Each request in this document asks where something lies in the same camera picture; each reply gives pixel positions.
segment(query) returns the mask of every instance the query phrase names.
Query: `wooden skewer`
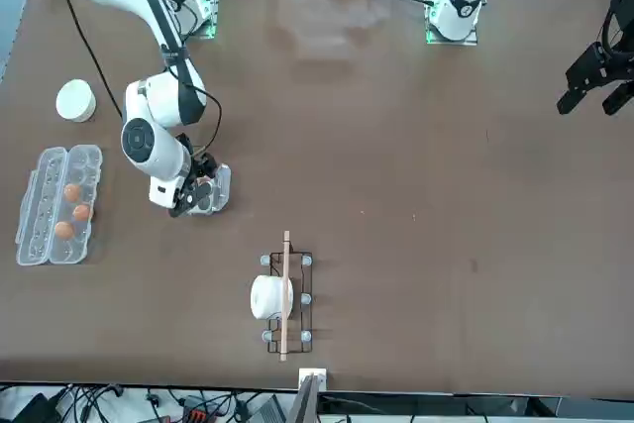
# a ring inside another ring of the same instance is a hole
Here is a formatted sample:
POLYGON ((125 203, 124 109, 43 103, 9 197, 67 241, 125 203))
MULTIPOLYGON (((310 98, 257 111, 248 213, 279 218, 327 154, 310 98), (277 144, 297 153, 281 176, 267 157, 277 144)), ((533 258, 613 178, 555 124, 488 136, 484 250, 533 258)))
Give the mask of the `wooden skewer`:
POLYGON ((281 273, 281 351, 279 359, 286 362, 288 352, 288 262, 290 260, 290 232, 284 232, 284 261, 281 273))

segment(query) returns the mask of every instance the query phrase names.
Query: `brown tabletop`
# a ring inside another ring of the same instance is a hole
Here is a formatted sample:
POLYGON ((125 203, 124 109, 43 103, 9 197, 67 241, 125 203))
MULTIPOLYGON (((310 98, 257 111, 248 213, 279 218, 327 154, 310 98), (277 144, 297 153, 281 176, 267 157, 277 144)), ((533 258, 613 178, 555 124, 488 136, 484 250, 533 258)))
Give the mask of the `brown tabletop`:
MULTIPOLYGON (((161 70, 141 20, 73 1, 119 97, 161 70)), ((0 85, 0 379, 293 387, 325 367, 331 389, 633 397, 634 109, 555 107, 608 1, 488 0, 460 48, 425 45, 402 0, 222 0, 190 50, 231 200, 173 220, 64 1, 28 0, 0 85), (55 112, 74 77, 87 124, 55 112), (105 158, 88 257, 20 267, 29 170, 75 144, 105 158), (283 230, 315 257, 314 350, 286 364, 249 306, 283 230)))

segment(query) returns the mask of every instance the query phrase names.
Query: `white container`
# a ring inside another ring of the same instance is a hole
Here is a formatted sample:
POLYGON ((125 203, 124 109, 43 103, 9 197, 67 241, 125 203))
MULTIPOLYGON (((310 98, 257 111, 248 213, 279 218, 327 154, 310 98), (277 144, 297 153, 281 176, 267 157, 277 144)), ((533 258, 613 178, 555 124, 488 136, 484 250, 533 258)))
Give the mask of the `white container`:
POLYGON ((83 79, 71 79, 57 94, 55 107, 63 119, 83 123, 95 112, 97 100, 88 83, 83 79))
MULTIPOLYGON (((256 319, 281 318, 282 278, 260 275, 251 286, 251 312, 256 319)), ((288 314, 293 304, 293 285, 288 280, 288 314)))

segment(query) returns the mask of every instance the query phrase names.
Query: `egg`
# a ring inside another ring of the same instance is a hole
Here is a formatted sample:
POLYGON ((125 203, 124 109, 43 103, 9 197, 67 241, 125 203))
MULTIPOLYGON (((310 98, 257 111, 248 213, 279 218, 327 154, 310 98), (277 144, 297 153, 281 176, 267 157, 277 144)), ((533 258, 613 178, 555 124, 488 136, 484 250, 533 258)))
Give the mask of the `egg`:
POLYGON ((81 197, 81 187, 76 183, 70 183, 63 188, 63 196, 69 202, 76 202, 81 197))
POLYGON ((62 240, 70 240, 75 235, 72 225, 68 222, 58 222, 55 225, 55 235, 62 240))
POLYGON ((77 221, 85 222, 90 218, 90 206, 85 203, 77 205, 72 211, 72 217, 77 221))

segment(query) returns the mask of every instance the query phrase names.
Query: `clear plastic egg carton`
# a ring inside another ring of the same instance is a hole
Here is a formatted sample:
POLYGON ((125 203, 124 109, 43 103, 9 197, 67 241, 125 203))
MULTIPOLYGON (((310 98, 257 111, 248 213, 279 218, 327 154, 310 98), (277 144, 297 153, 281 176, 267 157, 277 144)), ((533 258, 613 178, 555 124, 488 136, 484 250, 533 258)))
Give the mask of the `clear plastic egg carton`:
POLYGON ((90 238, 90 220, 97 184, 101 176, 103 157, 97 146, 75 146, 45 150, 38 168, 31 172, 29 187, 20 207, 20 226, 16 235, 17 262, 21 265, 76 264, 86 257, 90 238), (64 197, 69 184, 80 187, 76 201, 64 197), (87 220, 73 217, 75 207, 85 204, 90 215, 87 220), (54 228, 60 222, 72 227, 72 237, 58 237, 54 228))

